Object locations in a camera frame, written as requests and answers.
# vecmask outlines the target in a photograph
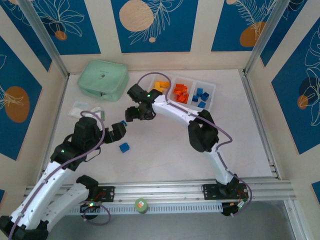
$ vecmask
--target cable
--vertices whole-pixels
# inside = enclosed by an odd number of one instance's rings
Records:
[[[12,237],[13,237],[13,234],[15,232],[15,229],[18,225],[18,223],[20,222],[22,216],[24,215],[24,213],[27,211],[29,205],[31,204],[31,202],[34,200],[34,198],[36,197],[36,195],[39,193],[39,191],[42,189],[42,187],[48,182],[48,180],[57,172],[59,171],[60,169],[62,169],[63,167],[67,166],[68,164],[78,160],[78,159],[81,159],[85,156],[87,156],[88,154],[92,153],[94,150],[96,150],[103,142],[104,138],[105,138],[105,134],[106,134],[106,130],[105,130],[105,125],[104,125],[104,122],[102,121],[102,119],[96,115],[94,112],[91,112],[91,111],[82,111],[80,114],[81,116],[83,117],[84,115],[83,114],[91,114],[93,115],[94,117],[96,117],[98,119],[98,121],[100,122],[101,126],[102,126],[102,136],[99,140],[99,142],[96,144],[96,146],[94,146],[91,150],[79,155],[79,156],[76,156],[68,161],[66,161],[65,163],[61,164],[60,166],[58,166],[55,170],[53,170],[45,179],[44,181],[38,186],[38,188],[34,191],[34,193],[31,195],[30,199],[27,201],[27,203],[24,205],[23,209],[21,210],[21,213],[20,215],[17,217],[16,221],[14,222],[12,228],[11,228],[11,231],[10,231],[10,234],[9,234],[9,237],[8,237],[8,240],[12,240]]]
[[[179,106],[177,106],[177,105],[175,105],[175,104],[173,104],[173,103],[171,103],[171,102],[168,102],[168,94],[169,94],[169,91],[170,91],[170,89],[171,89],[171,87],[172,87],[172,82],[171,82],[171,79],[170,79],[167,75],[165,75],[165,74],[163,74],[163,73],[161,73],[161,72],[157,72],[157,71],[149,72],[149,73],[143,75],[142,77],[140,77],[140,79],[138,80],[137,84],[139,84],[140,81],[141,81],[143,78],[145,78],[146,76],[153,75],[153,74],[157,74],[157,75],[161,75],[161,76],[165,77],[165,78],[169,81],[169,83],[170,83],[170,86],[169,86],[168,90],[166,91],[166,93],[165,93],[165,95],[164,95],[164,96],[165,96],[165,101],[166,101],[169,105],[171,105],[171,106],[179,109],[180,111],[188,114],[189,112],[188,112],[187,110],[185,110],[185,109],[183,109],[182,107],[179,107]],[[216,149],[215,149],[215,150],[216,150],[216,152],[217,152],[217,155],[218,155],[218,157],[219,157],[222,165],[224,166],[225,170],[227,171],[227,173],[229,173],[231,176],[233,176],[234,178],[236,178],[237,180],[239,180],[239,182],[242,182],[242,183],[247,187],[247,189],[248,189],[249,192],[250,192],[250,198],[249,198],[247,204],[242,208],[242,211],[240,211],[240,212],[243,212],[243,210],[252,202],[252,198],[253,198],[252,189],[251,189],[251,187],[250,187],[241,177],[238,177],[237,175],[235,175],[234,173],[232,173],[232,172],[228,169],[225,161],[223,160],[223,158],[222,158],[222,156],[221,156],[221,154],[220,154],[220,152],[219,152],[219,148],[220,148],[220,147],[222,147],[223,145],[232,143],[232,141],[233,141],[232,137],[231,137],[226,131],[224,131],[222,128],[220,128],[220,127],[218,127],[217,125],[215,125],[213,122],[210,122],[209,120],[207,120],[207,119],[205,119],[205,118],[203,118],[203,117],[201,117],[201,116],[195,115],[195,114],[193,114],[193,113],[191,113],[191,116],[193,116],[193,117],[195,117],[195,118],[197,118],[197,119],[200,119],[200,120],[204,121],[205,123],[211,125],[212,127],[218,129],[220,132],[222,132],[222,133],[229,139],[229,140],[227,140],[227,141],[224,141],[224,142],[218,144],[218,146],[216,146]]]
[[[104,222],[104,223],[98,223],[98,222],[93,222],[93,221],[87,221],[86,219],[86,212],[90,209],[90,207],[88,207],[86,210],[84,210],[83,212],[83,220],[86,221],[88,224],[92,224],[92,225],[95,225],[95,226],[104,226],[104,225],[107,225],[108,223],[110,223],[111,221],[111,214],[110,214],[110,211],[108,210],[108,208],[106,208],[104,205],[102,205],[100,202],[94,202],[94,201],[82,201],[81,204],[91,204],[91,203],[94,203],[100,207],[102,207],[104,210],[106,210],[106,212],[108,213],[108,221]]]

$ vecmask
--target beige circle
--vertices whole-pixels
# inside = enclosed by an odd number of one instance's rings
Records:
[[[226,3],[231,5],[231,4],[235,4],[238,0],[226,0]]]
[[[155,41],[156,41],[156,39],[153,36],[149,38],[150,43],[154,43]]]
[[[154,22],[151,8],[141,0],[127,1],[119,11],[122,25],[131,32],[146,30]]]
[[[15,4],[15,5],[18,5],[17,0],[8,0],[8,1]]]

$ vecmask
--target orange circle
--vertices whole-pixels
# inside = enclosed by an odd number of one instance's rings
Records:
[[[23,123],[30,110],[27,92],[22,87],[12,86],[5,92],[4,99],[7,101],[4,105],[7,116],[15,123]]]
[[[60,31],[60,30],[58,30],[58,31],[56,31],[55,33],[54,33],[54,35],[55,35],[55,37],[57,38],[57,39],[59,39],[60,41],[64,41],[64,40],[67,40],[67,34],[64,32],[64,31]]]
[[[266,23],[264,21],[260,21],[254,25],[248,26],[241,33],[240,44],[243,47],[254,47],[265,25]]]
[[[150,42],[150,43],[154,43],[155,41],[156,41],[156,39],[155,39],[154,37],[150,37],[150,38],[149,38],[149,42]]]
[[[301,95],[298,98],[298,107],[302,110],[308,107],[308,98],[305,95]]]

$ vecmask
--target wall mural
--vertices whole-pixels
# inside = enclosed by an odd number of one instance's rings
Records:
[[[1,2],[24,38],[21,29],[27,29],[28,35],[36,35],[15,0]],[[101,53],[84,0],[32,0],[31,3],[61,55]]]
[[[26,43],[39,59],[43,67],[48,71],[51,65],[51,58],[38,39],[37,35],[32,31],[32,28],[21,12],[15,0],[0,0],[0,5],[11,19],[12,23],[18,29]]]
[[[308,0],[291,0],[286,8],[285,12],[282,15],[279,23],[275,27],[269,41],[267,42],[265,48],[263,49],[260,57],[264,64],[267,66],[271,57],[277,50],[278,46],[284,39],[285,35],[289,31],[290,27],[296,20],[300,11],[304,7]]]
[[[122,53],[189,52],[198,0],[111,0]]]
[[[278,0],[225,0],[212,52],[251,51]],[[292,6],[304,0],[292,0]],[[288,18],[290,8],[283,14]]]
[[[272,81],[300,154],[320,144],[320,18]]]
[[[0,154],[17,160],[41,90],[0,37]]]

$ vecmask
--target robotic arm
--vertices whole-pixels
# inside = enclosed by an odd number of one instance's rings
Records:
[[[152,89],[150,92],[143,90],[138,84],[133,85],[127,94],[138,106],[129,107],[125,111],[125,120],[132,122],[134,119],[152,120],[157,114],[165,115],[177,120],[188,128],[189,142],[198,152],[204,153],[215,171],[216,186],[204,185],[204,197],[209,200],[232,199],[237,196],[237,191],[243,191],[246,186],[239,183],[237,175],[231,175],[228,165],[222,161],[223,155],[218,152],[218,130],[209,123],[215,124],[207,110],[197,112],[184,107],[174,101],[166,99],[160,91]],[[239,207],[235,206],[225,213],[236,213]]]
[[[202,186],[205,200],[237,199],[237,192],[246,189],[245,184],[239,183],[239,178],[231,174],[222,160],[222,153],[217,151],[218,130],[214,127],[214,121],[208,111],[197,112],[176,102],[169,102],[161,92],[155,89],[147,92],[138,84],[132,86],[127,94],[138,103],[138,106],[129,107],[125,111],[127,122],[134,119],[152,120],[157,114],[163,114],[188,128],[191,146],[208,157],[215,171],[217,183]],[[97,121],[91,117],[82,117],[75,124],[73,134],[68,135],[63,143],[55,148],[51,162],[28,197],[11,216],[0,217],[2,232],[6,236],[12,234],[14,240],[46,240],[53,226],[71,207],[85,200],[92,201],[99,196],[99,183],[83,175],[67,193],[51,203],[63,182],[74,174],[79,164],[90,161],[86,156],[89,150],[98,146],[96,149],[100,154],[101,142],[108,144],[118,141],[126,133],[123,123],[115,123],[112,128],[113,131],[105,129],[102,140],[102,132],[97,126]],[[229,216],[236,213],[243,204],[244,202],[241,205],[239,203],[228,206],[222,214]]]
[[[109,131],[108,128],[105,129],[103,143],[113,143],[126,134],[126,128],[123,123],[115,123],[112,128],[112,131]],[[67,161],[93,149],[99,143],[101,137],[102,131],[98,128],[95,119],[87,116],[80,118],[75,124],[73,134],[68,135],[63,143],[55,148],[51,156],[51,162],[28,197],[11,216],[0,217],[0,229],[2,232],[9,236],[14,223],[17,222],[12,239],[45,240],[53,226],[70,208],[82,201],[94,199],[100,190],[99,183],[93,178],[83,175],[77,179],[76,184],[67,193],[51,203],[63,182],[75,173],[80,163],[88,162],[86,155],[65,165],[48,180],[46,178]],[[23,208],[35,192],[36,197],[22,214]]]

